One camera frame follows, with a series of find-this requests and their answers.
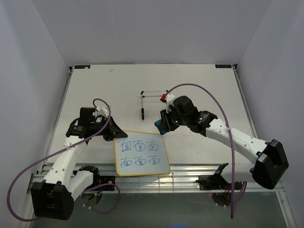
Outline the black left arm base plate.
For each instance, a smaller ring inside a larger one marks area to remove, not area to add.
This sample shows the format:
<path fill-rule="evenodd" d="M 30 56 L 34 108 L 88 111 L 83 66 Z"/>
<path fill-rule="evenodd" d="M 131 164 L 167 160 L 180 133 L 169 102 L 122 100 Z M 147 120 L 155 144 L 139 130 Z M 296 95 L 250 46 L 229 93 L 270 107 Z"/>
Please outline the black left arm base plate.
<path fill-rule="evenodd" d="M 111 184 L 115 184 L 115 176 L 99 176 L 98 185 L 102 187 L 98 187 L 97 191 L 114 191 L 115 187 Z"/>

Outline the blue whiteboard eraser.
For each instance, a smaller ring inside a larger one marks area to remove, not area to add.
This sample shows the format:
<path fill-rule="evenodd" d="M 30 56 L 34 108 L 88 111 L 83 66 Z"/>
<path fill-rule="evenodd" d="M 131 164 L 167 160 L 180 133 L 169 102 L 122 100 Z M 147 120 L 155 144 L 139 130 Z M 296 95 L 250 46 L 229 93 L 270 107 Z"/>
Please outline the blue whiteboard eraser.
<path fill-rule="evenodd" d="M 156 128 L 158 129 L 160 135 L 162 134 L 162 128 L 163 128 L 163 127 L 167 127 L 167 126 L 160 126 L 160 120 L 156 121 L 156 122 L 154 123 L 154 125 L 155 125 Z"/>

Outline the yellow framed small whiteboard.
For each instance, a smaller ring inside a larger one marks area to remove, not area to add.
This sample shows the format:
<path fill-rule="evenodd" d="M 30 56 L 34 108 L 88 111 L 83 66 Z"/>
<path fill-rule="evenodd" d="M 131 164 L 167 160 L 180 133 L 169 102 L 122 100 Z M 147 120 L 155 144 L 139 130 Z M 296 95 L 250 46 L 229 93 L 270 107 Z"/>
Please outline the yellow framed small whiteboard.
<path fill-rule="evenodd" d="M 114 139 L 116 173 L 121 177 L 163 175 L 171 172 L 162 135 L 127 131 Z"/>

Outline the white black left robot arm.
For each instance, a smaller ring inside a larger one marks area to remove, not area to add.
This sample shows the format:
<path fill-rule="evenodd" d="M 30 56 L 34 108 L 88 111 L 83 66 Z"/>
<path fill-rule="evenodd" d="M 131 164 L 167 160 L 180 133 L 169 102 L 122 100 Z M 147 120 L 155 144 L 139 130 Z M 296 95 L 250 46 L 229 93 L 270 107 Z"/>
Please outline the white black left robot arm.
<path fill-rule="evenodd" d="M 128 135 L 112 117 L 97 115 L 93 107 L 82 107 L 80 114 L 69 126 L 60 153 L 50 171 L 41 182 L 34 182 L 30 192 L 35 216 L 39 218 L 68 220 L 75 200 L 84 192 L 100 196 L 102 191 L 114 190 L 114 177 L 103 177 L 95 166 L 74 167 L 93 135 L 107 142 L 124 139 Z"/>

